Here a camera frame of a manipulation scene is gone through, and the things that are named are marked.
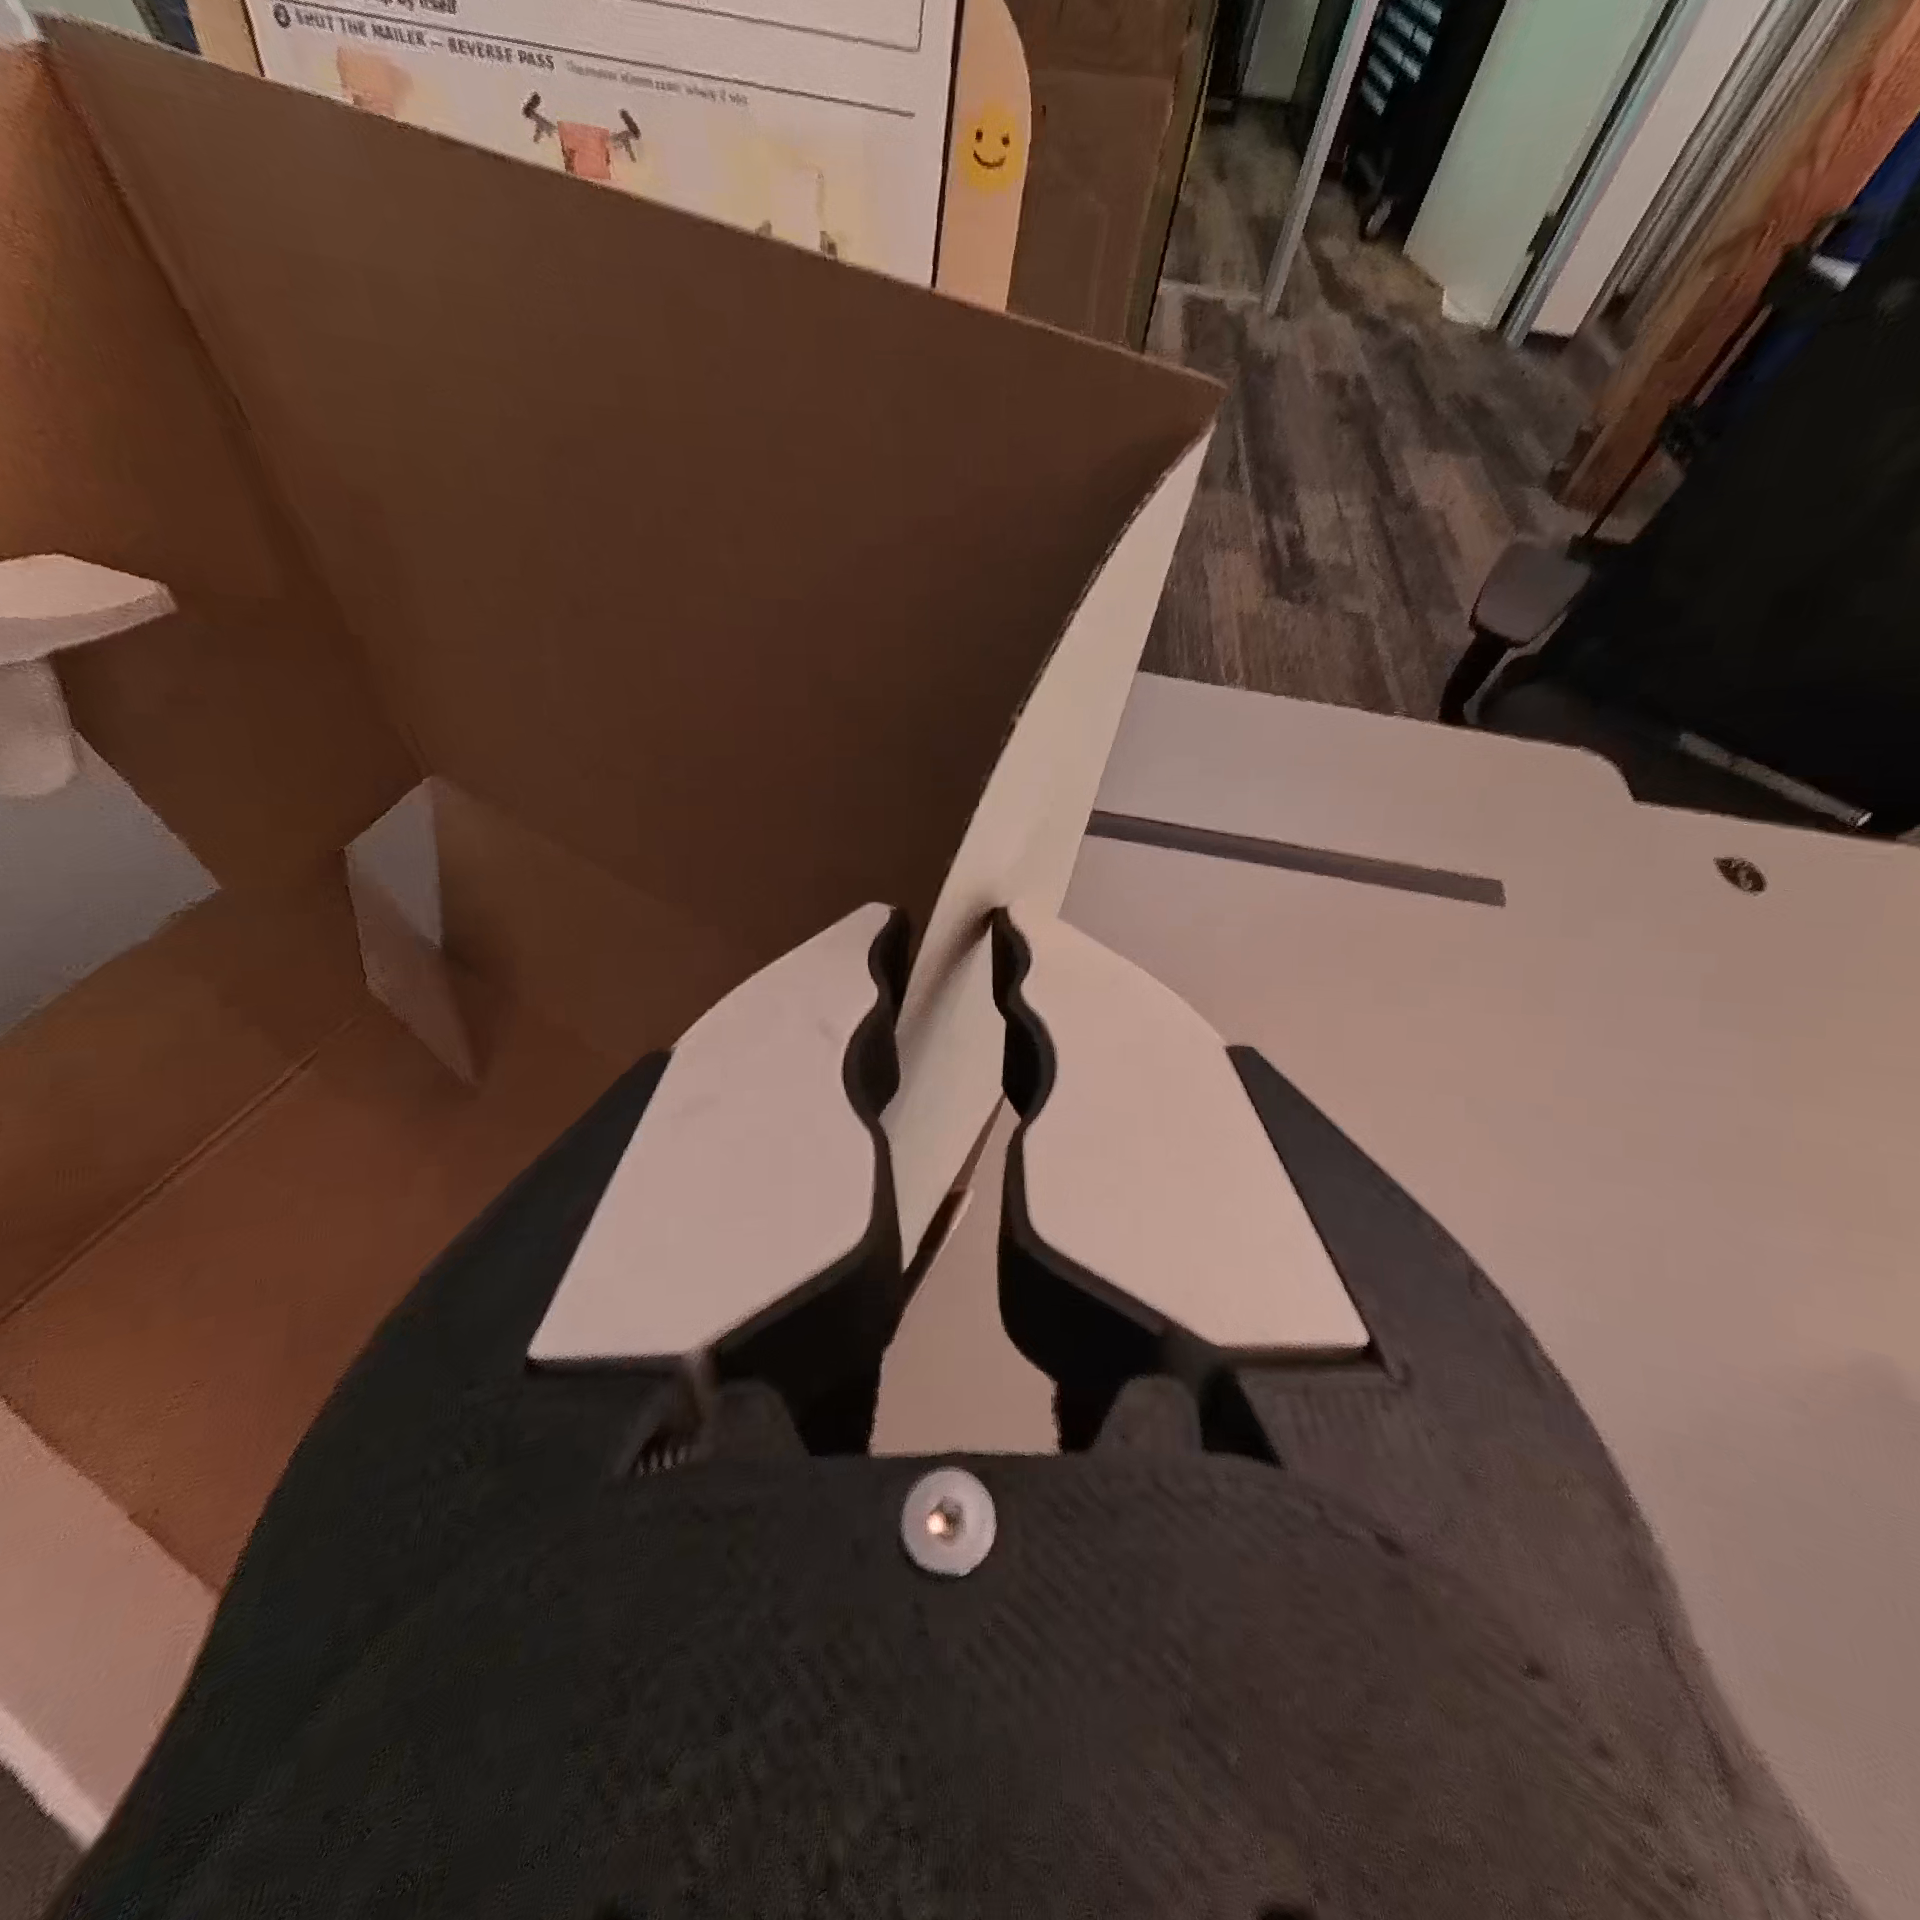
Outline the wooden door panel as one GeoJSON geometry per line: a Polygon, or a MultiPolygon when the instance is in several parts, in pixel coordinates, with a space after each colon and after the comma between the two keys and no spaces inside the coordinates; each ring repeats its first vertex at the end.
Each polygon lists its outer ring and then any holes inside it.
{"type": "Polygon", "coordinates": [[[1595,394],[1548,489],[1597,533],[1731,371],[1767,287],[1916,122],[1913,1],[1764,4],[1573,333],[1595,394]]]}

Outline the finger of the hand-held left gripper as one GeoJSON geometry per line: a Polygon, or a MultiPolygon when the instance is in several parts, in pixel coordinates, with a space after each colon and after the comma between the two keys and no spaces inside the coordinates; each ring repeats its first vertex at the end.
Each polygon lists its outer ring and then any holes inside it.
{"type": "Polygon", "coordinates": [[[157,581],[65,554],[2,561],[2,796],[41,799],[79,772],[60,654],[175,613],[157,581]]]}

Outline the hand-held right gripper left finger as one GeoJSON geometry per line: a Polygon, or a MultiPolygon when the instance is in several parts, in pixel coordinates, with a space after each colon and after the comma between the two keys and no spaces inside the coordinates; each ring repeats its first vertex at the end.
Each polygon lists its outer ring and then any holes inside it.
{"type": "Polygon", "coordinates": [[[630,1455],[695,1455],[722,1389],[768,1388],[816,1452],[859,1452],[908,1298],[881,1116],[909,932],[865,903],[674,1043],[528,1346],[551,1375],[652,1383],[630,1455]]]}

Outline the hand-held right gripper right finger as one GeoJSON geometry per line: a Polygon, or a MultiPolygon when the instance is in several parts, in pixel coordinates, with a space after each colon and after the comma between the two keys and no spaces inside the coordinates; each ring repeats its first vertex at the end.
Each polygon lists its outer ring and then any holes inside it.
{"type": "Polygon", "coordinates": [[[997,1310],[1065,1452],[1169,1381],[1199,1446],[1277,1450],[1249,1369],[1348,1366],[1371,1335],[1235,1050],[1137,962],[1032,906],[989,925],[1003,1023],[997,1310]]]}

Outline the black office chair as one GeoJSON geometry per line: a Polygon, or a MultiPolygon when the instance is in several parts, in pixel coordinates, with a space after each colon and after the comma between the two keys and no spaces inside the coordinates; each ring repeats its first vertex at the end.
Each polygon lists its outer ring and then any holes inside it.
{"type": "Polygon", "coordinates": [[[1500,556],[1437,719],[1641,803],[1916,836],[1916,198],[1632,539],[1500,556]]]}

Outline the cardboard mailer box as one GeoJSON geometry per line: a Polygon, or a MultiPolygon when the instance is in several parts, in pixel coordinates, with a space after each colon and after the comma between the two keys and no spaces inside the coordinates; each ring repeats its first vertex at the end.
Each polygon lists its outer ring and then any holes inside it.
{"type": "Polygon", "coordinates": [[[901,1251],[1000,1101],[1217,411],[1162,361],[71,17],[3,48],[3,1764],[84,1847],[324,1400],[630,1069],[903,912],[901,1251]]]}

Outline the dark drawer cabinet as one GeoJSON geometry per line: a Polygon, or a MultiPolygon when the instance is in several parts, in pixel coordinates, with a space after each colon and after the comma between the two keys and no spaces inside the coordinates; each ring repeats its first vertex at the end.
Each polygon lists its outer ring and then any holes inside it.
{"type": "Polygon", "coordinates": [[[1379,1],[1352,90],[1342,180],[1363,241],[1406,237],[1505,1],[1379,1]]]}

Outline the brown cardboard carton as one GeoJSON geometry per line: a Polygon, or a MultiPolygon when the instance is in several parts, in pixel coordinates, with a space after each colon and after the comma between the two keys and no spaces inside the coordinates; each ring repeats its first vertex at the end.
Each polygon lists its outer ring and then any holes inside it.
{"type": "Polygon", "coordinates": [[[1144,344],[1211,53],[1214,1],[1012,1],[1030,130],[1009,312],[1144,344]]]}

